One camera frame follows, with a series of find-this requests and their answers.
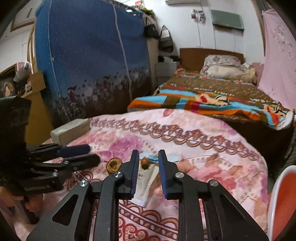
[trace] pink floral bedspread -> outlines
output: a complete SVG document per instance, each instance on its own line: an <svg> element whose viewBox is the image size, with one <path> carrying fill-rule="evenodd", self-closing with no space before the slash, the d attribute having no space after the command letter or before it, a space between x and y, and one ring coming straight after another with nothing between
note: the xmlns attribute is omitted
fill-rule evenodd
<svg viewBox="0 0 296 241"><path fill-rule="evenodd" d="M65 182L63 191L46 194L43 213L52 209L80 180L95 182L106 178L105 167L111 158L128 161L133 149L140 153L164 149L167 155L180 156L177 165L181 172L199 181L218 180L266 231L265 160L225 122L186 110L158 109L102 115L90 119L90 123L91 131L69 145L89 144L101 157L100 165L75 172ZM120 240L177 240L178 202L164 198L159 175L150 188L146 208L130 201L120 202L119 224ZM18 221L15 228L25 240L33 226Z"/></svg>

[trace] handbag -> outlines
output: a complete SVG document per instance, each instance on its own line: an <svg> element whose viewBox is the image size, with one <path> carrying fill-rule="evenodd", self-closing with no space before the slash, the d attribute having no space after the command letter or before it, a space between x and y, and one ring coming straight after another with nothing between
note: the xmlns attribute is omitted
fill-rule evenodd
<svg viewBox="0 0 296 241"><path fill-rule="evenodd" d="M146 17L146 23L144 27L144 35L146 38L154 38L154 39L159 39L160 36L156 30L156 27L154 24L149 24L147 25L147 20L148 18Z"/></svg>
<svg viewBox="0 0 296 241"><path fill-rule="evenodd" d="M163 33L163 30L168 31L168 33L169 33L168 37L164 37L164 38L161 37L161 35ZM163 26L162 29L161 29L160 39L159 39L159 42L158 42L158 48L161 51L169 52L169 53L171 53L174 50L173 39L172 39L172 37L170 35L170 31L168 30L168 28L166 26Z"/></svg>

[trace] floral pillowcase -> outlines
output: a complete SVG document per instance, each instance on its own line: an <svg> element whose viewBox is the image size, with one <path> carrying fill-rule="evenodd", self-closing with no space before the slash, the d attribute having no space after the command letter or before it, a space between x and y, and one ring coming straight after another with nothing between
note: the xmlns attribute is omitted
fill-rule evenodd
<svg viewBox="0 0 296 241"><path fill-rule="evenodd" d="M211 66L218 66L218 65L224 65L224 66L234 66L242 71L245 71L246 68L241 64L238 57L231 56L231 55L208 55L205 58L205 63L200 71L202 74L206 74L207 70Z"/></svg>

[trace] hand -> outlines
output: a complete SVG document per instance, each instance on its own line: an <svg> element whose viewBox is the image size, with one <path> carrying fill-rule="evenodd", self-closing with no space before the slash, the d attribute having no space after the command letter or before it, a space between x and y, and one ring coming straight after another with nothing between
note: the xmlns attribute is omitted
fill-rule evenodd
<svg viewBox="0 0 296 241"><path fill-rule="evenodd" d="M39 211L42 208L43 196L43 194L30 196L30 201L25 203L26 208L30 212ZM24 197L13 196L7 188L0 187L0 199L2 199L8 207L12 207L14 206L14 201L21 201Z"/></svg>

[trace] pink curtain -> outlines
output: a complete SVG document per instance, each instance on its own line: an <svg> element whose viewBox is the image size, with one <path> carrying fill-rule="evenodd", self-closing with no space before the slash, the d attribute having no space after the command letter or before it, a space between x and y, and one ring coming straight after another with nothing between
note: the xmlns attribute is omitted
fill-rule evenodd
<svg viewBox="0 0 296 241"><path fill-rule="evenodd" d="M266 56L258 89L285 108L296 109L296 41L274 9L264 12L263 19Z"/></svg>

